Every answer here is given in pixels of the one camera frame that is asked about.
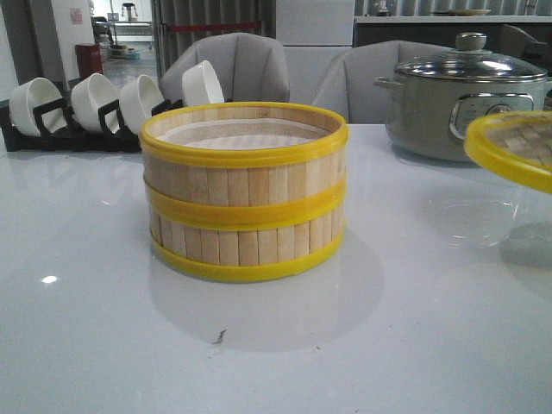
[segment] red trash bin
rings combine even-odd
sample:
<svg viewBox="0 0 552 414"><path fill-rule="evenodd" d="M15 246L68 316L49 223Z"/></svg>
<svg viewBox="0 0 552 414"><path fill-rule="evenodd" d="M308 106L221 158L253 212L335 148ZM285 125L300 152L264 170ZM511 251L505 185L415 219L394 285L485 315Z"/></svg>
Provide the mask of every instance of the red trash bin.
<svg viewBox="0 0 552 414"><path fill-rule="evenodd" d="M93 43L75 45L80 78L88 78L93 73L104 73L100 46Z"/></svg>

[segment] dish rack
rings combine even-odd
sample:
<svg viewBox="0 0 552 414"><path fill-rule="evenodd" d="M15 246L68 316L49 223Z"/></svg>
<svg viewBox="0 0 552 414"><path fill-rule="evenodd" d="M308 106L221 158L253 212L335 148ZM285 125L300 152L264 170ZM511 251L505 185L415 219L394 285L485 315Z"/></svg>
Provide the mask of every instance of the dish rack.
<svg viewBox="0 0 552 414"><path fill-rule="evenodd" d="M182 100L172 103L167 99L152 108L152 116L166 110L181 108L182 106ZM67 126L50 132L44 126L43 116L53 110L62 110ZM119 129L115 133L108 128L105 121L105 117L114 111L116 112L119 124ZM64 97L44 103L33 108L34 121L41 134L40 136L31 136L22 134L13 125L9 115L9 101L4 101L0 103L0 128L2 128L3 139L8 152L39 150L136 153L141 151L138 136L131 132L125 124L118 99L100 107L97 110L97 114L102 127L102 134L93 134L85 131L75 121L72 106Z"/></svg>

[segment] yellow plastic band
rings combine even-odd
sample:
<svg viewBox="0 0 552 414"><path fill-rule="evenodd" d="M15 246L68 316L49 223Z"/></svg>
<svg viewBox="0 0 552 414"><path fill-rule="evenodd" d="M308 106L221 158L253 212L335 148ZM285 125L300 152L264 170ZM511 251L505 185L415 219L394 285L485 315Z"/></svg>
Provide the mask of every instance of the yellow plastic band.
<svg viewBox="0 0 552 414"><path fill-rule="evenodd" d="M506 129L520 124L519 118L524 116L526 122L546 123L542 116L552 116L546 112L535 111L511 112L483 116L476 119L467 128L464 149L466 154L477 164L493 171L499 176L515 183L526 185L539 191L552 193L552 169L533 160L505 151L490 141L486 135L492 129Z"/></svg>
<svg viewBox="0 0 552 414"><path fill-rule="evenodd" d="M346 177L324 191L287 203L244 207L195 204L168 197L146 183L154 211L173 222L214 230L261 230L291 226L323 216L345 197Z"/></svg>
<svg viewBox="0 0 552 414"><path fill-rule="evenodd" d="M149 130L155 122L177 113L209 110L224 107L272 107L292 108L304 112L315 112L333 118L339 125L335 132L322 138L287 147L259 148L247 150L208 149L185 147L171 142L156 139ZM348 139L348 126L345 119L330 110L298 103L275 102L233 102L198 105L177 110L169 110L149 118L144 122L140 133L140 144L143 152L154 157L191 166L212 166L219 168L252 168L262 166L281 166L314 160L324 155L332 154L343 147Z"/></svg>
<svg viewBox="0 0 552 414"><path fill-rule="evenodd" d="M311 254L293 260L258 266L222 266L202 263L179 256L163 248L152 236L155 252L170 266L181 272L225 282L270 280L303 272L328 259L339 248L342 239L343 231L323 248L319 248Z"/></svg>

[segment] white ceramic cup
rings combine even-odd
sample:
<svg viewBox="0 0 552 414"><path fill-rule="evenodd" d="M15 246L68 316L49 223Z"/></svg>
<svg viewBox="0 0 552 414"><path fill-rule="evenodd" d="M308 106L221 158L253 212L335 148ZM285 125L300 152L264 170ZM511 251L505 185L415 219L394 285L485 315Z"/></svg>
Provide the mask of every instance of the white ceramic cup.
<svg viewBox="0 0 552 414"><path fill-rule="evenodd" d="M137 134L152 115L152 108L165 99L157 84L148 75L140 75L119 91L119 107L129 129Z"/></svg>
<svg viewBox="0 0 552 414"><path fill-rule="evenodd" d="M71 91L71 105L77 122L94 134L103 133L97 110L118 98L115 86L101 73L93 73ZM107 114L105 123L113 133L119 129L115 111Z"/></svg>
<svg viewBox="0 0 552 414"><path fill-rule="evenodd" d="M215 69L208 60L182 74L182 93L187 106L224 102L223 89Z"/></svg>
<svg viewBox="0 0 552 414"><path fill-rule="evenodd" d="M61 98L58 88L46 78L34 78L15 88L9 95L9 116L17 130L24 135L41 136L36 126L33 109ZM50 132L67 126L61 109L42 116L44 126Z"/></svg>

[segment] small stain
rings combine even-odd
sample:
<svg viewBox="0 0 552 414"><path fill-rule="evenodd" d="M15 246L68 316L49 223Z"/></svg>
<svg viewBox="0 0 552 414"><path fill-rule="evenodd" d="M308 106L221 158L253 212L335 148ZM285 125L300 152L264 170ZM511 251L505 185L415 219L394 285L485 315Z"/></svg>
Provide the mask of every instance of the small stain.
<svg viewBox="0 0 552 414"><path fill-rule="evenodd" d="M223 329L218 334L218 339L212 342L213 345L222 345L224 342L224 334L226 334L227 329Z"/></svg>

